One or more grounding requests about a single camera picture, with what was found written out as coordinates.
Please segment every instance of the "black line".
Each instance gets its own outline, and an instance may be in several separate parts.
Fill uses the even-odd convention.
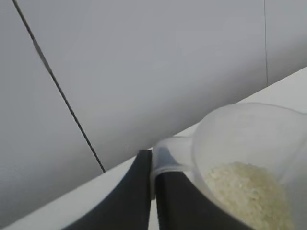
[[[265,0],[264,2],[264,42],[265,42],[265,65],[266,65],[266,74],[267,74],[267,87],[269,85],[268,79],[268,51],[267,51],[267,15],[266,15],[266,8],[265,8]]]
[[[25,20],[25,17],[24,17],[24,15],[23,15],[23,13],[21,12],[21,9],[20,9],[20,7],[18,6],[17,1],[16,1],[16,0],[12,0],[12,1],[13,1],[13,4],[14,4],[16,10],[18,11],[18,14],[19,14],[19,16],[21,17],[21,20],[23,21],[23,23],[24,23],[24,25],[25,25],[25,27],[26,27],[26,29],[27,29],[27,31],[28,31],[28,33],[29,33],[29,35],[30,35],[32,41],[33,41],[33,45],[34,45],[36,51],[38,52],[38,55],[40,56],[40,58],[41,58],[41,60],[42,60],[42,62],[43,62],[43,64],[44,64],[45,68],[47,69],[48,73],[51,75],[51,77],[52,77],[52,79],[53,79],[53,81],[54,81],[54,83],[55,83],[57,89],[59,90],[59,92],[60,92],[62,98],[64,99],[64,102],[65,102],[65,104],[67,105],[67,107],[68,107],[68,109],[69,109],[69,111],[70,111],[70,113],[71,113],[73,119],[74,119],[75,122],[77,123],[77,125],[78,125],[80,131],[82,132],[82,135],[84,136],[84,138],[85,138],[85,140],[86,140],[88,146],[90,147],[91,151],[93,152],[93,155],[95,156],[96,161],[98,162],[98,164],[99,164],[99,166],[101,167],[102,171],[105,173],[106,170],[104,169],[104,167],[103,167],[103,165],[102,165],[100,159],[98,158],[98,156],[97,156],[97,154],[96,154],[96,152],[95,152],[95,150],[94,150],[92,144],[90,143],[90,140],[87,138],[87,136],[86,136],[86,134],[85,134],[85,132],[84,132],[84,130],[83,130],[83,128],[82,128],[82,126],[81,126],[81,124],[80,124],[78,118],[76,117],[74,111],[72,110],[71,105],[69,104],[69,102],[68,102],[66,96],[64,95],[64,93],[63,93],[63,91],[62,91],[62,89],[61,89],[61,87],[60,87],[60,85],[59,85],[59,83],[58,83],[56,77],[54,76],[54,74],[53,74],[53,72],[52,72],[52,70],[51,70],[50,65],[48,64],[48,62],[47,62],[47,60],[46,60],[46,58],[45,58],[45,55],[43,54],[43,52],[42,52],[42,50],[41,50],[41,48],[40,48],[40,46],[39,46],[37,40],[35,39],[35,37],[34,37],[32,31],[31,31],[31,29],[30,29],[30,27],[29,27],[29,25],[28,25],[28,23],[27,23],[27,21]]]

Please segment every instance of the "rice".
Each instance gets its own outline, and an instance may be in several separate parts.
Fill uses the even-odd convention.
[[[230,214],[256,230],[293,230],[285,189],[265,168],[234,162],[214,167],[206,184]]]

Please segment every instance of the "clear plastic measuring cup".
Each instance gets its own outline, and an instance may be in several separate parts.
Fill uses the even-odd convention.
[[[279,106],[237,103],[200,122],[192,137],[168,138],[153,148],[152,181],[164,172],[183,171],[223,209],[203,177],[231,162],[265,167],[285,185],[297,230],[307,224],[307,115]]]

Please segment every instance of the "uncooked rice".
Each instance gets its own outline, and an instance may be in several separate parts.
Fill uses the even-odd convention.
[[[234,162],[216,166],[205,182],[226,210],[256,230],[293,230],[285,189],[265,168]]]

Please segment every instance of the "measuring cup handle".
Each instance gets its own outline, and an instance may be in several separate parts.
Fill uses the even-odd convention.
[[[153,147],[151,172],[152,198],[155,178],[165,172],[186,172],[195,169],[192,161],[192,138],[173,137],[159,141]]]

